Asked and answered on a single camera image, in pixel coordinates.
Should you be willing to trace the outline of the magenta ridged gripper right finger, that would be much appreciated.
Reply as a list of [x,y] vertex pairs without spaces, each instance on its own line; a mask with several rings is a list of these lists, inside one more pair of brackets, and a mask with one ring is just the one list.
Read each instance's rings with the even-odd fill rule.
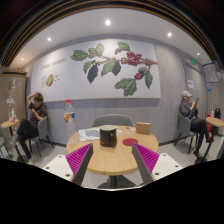
[[182,169],[182,166],[167,153],[157,154],[137,143],[132,144],[132,154],[137,162],[144,185]]

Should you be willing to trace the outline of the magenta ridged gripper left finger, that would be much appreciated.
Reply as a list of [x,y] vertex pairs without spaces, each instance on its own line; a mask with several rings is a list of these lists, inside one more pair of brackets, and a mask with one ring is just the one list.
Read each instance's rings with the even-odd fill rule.
[[80,186],[92,155],[93,145],[87,144],[66,156],[56,156],[43,170]]

